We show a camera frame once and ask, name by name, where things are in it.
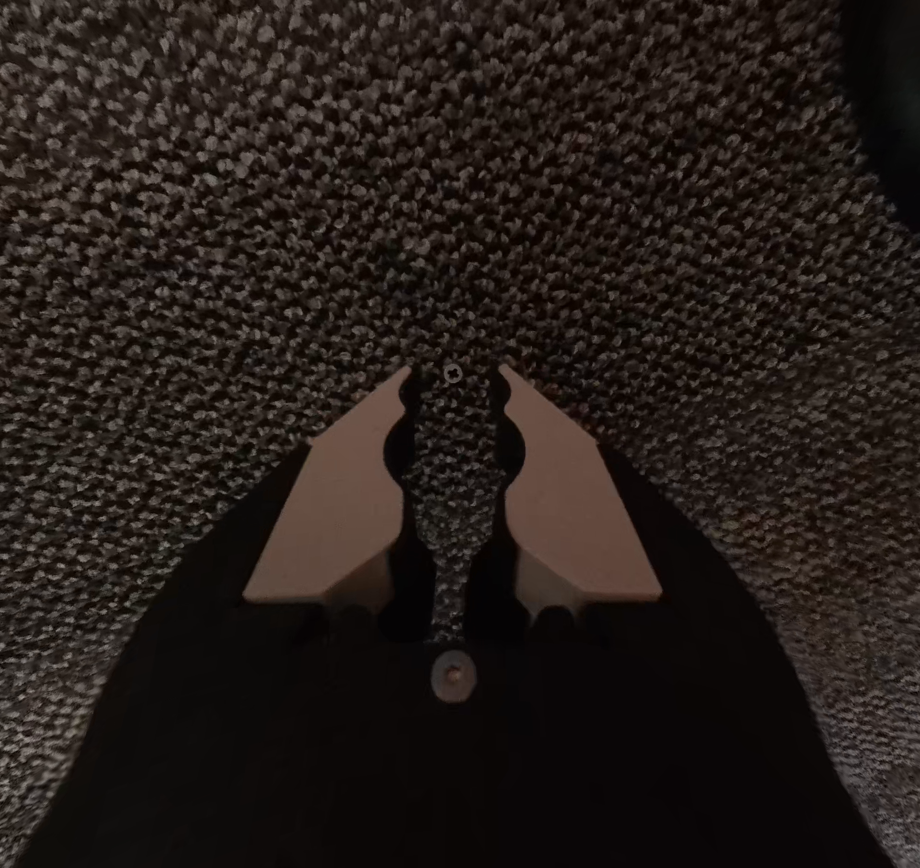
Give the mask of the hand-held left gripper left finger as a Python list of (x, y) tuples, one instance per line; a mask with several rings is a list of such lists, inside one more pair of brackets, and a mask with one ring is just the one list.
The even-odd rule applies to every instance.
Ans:
[(403, 527), (404, 494), (385, 443), (404, 418), (400, 368), (310, 444), (243, 598), (383, 608), (394, 597), (388, 554)]

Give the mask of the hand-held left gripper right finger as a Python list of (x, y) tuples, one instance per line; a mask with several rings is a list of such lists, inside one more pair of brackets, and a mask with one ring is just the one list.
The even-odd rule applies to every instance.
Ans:
[(523, 439), (505, 492), (518, 550), (514, 594), (525, 608), (654, 602), (655, 574), (598, 442), (507, 366), (503, 413)]

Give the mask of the dark furniture leg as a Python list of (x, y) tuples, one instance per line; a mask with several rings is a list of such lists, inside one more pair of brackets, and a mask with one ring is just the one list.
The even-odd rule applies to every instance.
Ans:
[(919, 230), (919, 0), (841, 0), (845, 87), (868, 163)]

